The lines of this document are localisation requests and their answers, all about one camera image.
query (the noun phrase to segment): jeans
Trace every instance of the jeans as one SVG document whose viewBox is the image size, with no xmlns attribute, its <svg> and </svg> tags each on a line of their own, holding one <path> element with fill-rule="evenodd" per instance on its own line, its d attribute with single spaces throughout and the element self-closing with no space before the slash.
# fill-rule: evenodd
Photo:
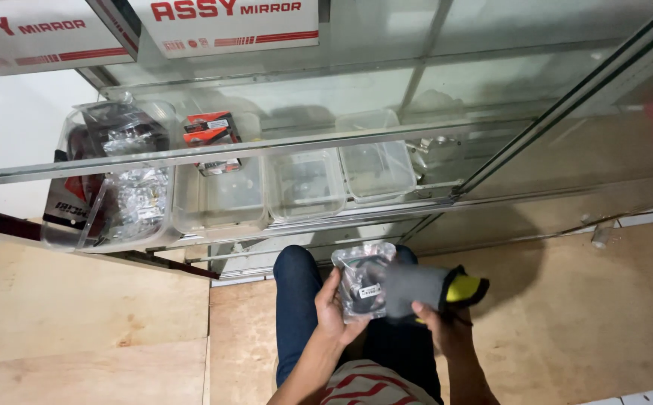
<svg viewBox="0 0 653 405">
<path fill-rule="evenodd" d="M 396 255 L 402 263 L 417 263 L 417 256 L 406 246 L 397 245 Z M 322 278 L 311 253 L 292 245 L 279 253 L 274 263 L 274 279 L 277 282 L 277 386 L 281 386 L 318 323 L 314 298 L 322 289 Z M 363 358 L 391 368 L 443 404 L 432 333 L 427 328 L 393 324 L 386 318 L 373 319 L 367 326 Z"/>
</svg>

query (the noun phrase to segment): sticker label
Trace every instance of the sticker label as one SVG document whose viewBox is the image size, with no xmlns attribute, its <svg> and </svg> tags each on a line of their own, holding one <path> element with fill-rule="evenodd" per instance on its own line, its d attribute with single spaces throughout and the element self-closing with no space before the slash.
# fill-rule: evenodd
<svg viewBox="0 0 653 405">
<path fill-rule="evenodd" d="M 227 120 L 209 121 L 207 125 L 209 126 L 209 129 L 226 128 L 229 126 L 229 121 Z"/>
<path fill-rule="evenodd" d="M 375 285 L 370 285 L 369 287 L 364 287 L 359 289 L 359 298 L 366 299 L 371 296 L 378 296 L 381 293 L 381 285 L 376 283 Z"/>
<path fill-rule="evenodd" d="M 159 207 L 141 208 L 137 211 L 139 219 L 153 218 L 161 215 Z"/>
</svg>

